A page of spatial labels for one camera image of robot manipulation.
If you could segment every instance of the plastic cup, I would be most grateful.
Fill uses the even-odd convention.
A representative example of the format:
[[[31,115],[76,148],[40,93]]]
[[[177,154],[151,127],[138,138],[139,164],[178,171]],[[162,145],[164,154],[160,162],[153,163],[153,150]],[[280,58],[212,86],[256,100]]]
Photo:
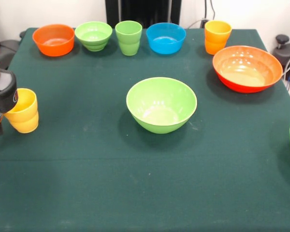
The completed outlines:
[[[135,21],[122,21],[115,26],[116,36],[122,54],[133,56],[140,47],[142,25]]]
[[[232,28],[223,21],[212,20],[205,24],[205,49],[214,55],[226,46]]]
[[[30,133],[39,125],[38,101],[35,93],[28,88],[18,88],[15,107],[4,116],[20,133]]]

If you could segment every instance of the large orange bowl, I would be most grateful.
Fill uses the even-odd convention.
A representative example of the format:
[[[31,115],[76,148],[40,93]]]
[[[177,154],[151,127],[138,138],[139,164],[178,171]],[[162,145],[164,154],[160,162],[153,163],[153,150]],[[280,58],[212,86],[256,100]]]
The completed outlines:
[[[33,41],[46,56],[59,57],[71,52],[74,47],[74,30],[62,24],[41,27],[33,33]]]
[[[218,51],[213,66],[219,79],[240,93],[260,92],[282,76],[279,61],[270,53],[250,46],[230,46]]]

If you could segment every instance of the bowl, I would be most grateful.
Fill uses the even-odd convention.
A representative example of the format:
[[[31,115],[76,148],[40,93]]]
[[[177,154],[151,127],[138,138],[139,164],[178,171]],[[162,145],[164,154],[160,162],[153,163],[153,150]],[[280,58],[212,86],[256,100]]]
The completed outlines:
[[[73,28],[62,24],[38,28],[32,38],[40,52],[49,57],[63,56],[74,47]]]
[[[168,77],[152,77],[136,83],[128,91],[126,102],[134,119],[157,134],[180,128],[197,108],[193,90]]]
[[[92,52],[103,50],[112,32],[112,27],[103,22],[87,22],[75,29],[76,37],[85,48]]]
[[[154,52],[168,55],[180,50],[186,31],[174,23],[156,23],[147,29],[146,35]]]
[[[279,61],[270,53],[241,45],[218,51],[213,66],[222,83],[240,93],[269,88],[280,80],[283,72]]]

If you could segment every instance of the green bowl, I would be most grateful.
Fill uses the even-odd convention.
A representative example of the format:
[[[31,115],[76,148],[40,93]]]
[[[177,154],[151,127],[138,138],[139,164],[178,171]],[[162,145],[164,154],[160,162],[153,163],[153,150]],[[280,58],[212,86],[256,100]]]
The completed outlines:
[[[75,29],[75,36],[89,51],[98,52],[104,49],[113,29],[103,22],[87,22]]]
[[[135,120],[156,134],[180,128],[197,109],[193,90],[168,77],[152,77],[136,83],[129,90],[126,101]]]

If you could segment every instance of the table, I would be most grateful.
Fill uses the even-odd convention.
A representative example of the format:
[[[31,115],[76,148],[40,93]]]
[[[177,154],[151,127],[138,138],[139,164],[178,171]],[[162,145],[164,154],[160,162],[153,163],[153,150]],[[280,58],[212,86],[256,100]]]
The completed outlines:
[[[280,81],[256,94],[226,88],[189,29],[174,55],[121,54],[113,33],[97,53],[76,40],[64,57],[43,56],[28,29],[10,70],[38,97],[40,124],[19,134],[3,121],[0,232],[288,231],[290,97]],[[256,30],[227,45],[264,49]],[[147,132],[126,108],[138,81],[166,76],[196,93],[177,131]]]

